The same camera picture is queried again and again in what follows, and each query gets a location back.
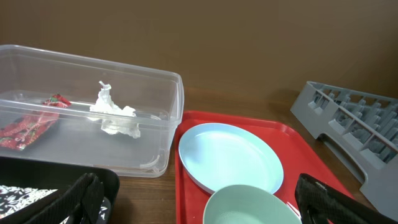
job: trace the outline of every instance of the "plate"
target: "plate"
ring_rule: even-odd
[[[229,185],[249,185],[274,194],[284,171],[275,152],[241,128],[206,123],[189,129],[178,151],[192,180],[212,194]]]

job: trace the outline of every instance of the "table surface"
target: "table surface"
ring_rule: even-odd
[[[282,95],[297,96],[296,91],[281,91]],[[234,114],[280,121],[294,128],[308,142],[320,159],[337,176],[355,199],[372,205],[359,191],[361,184],[337,157],[319,140],[315,140],[290,112],[293,102],[233,96],[214,90],[185,88],[185,109]],[[120,189],[110,223],[175,223],[175,159],[171,148],[169,166],[159,178],[121,177]]]

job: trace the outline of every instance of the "white tissue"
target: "white tissue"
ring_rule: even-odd
[[[117,114],[123,116],[132,116],[135,117],[136,114],[135,109],[129,106],[125,106],[122,109],[113,103],[111,99],[111,95],[109,94],[109,90],[112,89],[111,85],[104,84],[102,81],[99,81],[103,87],[101,91],[98,93],[98,99],[95,105],[90,107],[91,112],[99,112],[99,113],[107,113],[107,114]],[[98,118],[89,118],[92,121],[99,120]],[[139,138],[141,136],[141,132],[138,129],[138,124],[131,123],[130,121],[120,121],[120,120],[112,120],[112,119],[102,119],[101,129],[108,134],[127,134],[133,138]]]

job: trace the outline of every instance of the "plastic dish rack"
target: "plastic dish rack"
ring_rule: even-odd
[[[375,208],[395,220],[397,110],[397,99],[315,82],[307,82],[291,108],[363,184],[360,191]]]

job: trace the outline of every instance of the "bowl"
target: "bowl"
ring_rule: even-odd
[[[301,224],[277,197],[249,185],[230,185],[207,201],[203,224]]]

